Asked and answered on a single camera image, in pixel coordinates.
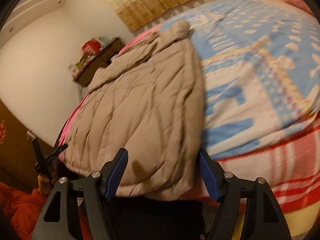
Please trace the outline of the person's left hand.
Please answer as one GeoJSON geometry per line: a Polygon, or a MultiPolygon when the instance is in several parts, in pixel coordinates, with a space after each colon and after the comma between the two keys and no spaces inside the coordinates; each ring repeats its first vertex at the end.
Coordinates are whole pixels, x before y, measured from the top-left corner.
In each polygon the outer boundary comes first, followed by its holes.
{"type": "Polygon", "coordinates": [[[50,192],[52,191],[54,185],[59,179],[57,172],[54,171],[51,174],[51,179],[49,179],[45,174],[39,174],[37,181],[38,181],[38,191],[45,196],[49,196],[50,192]]]}

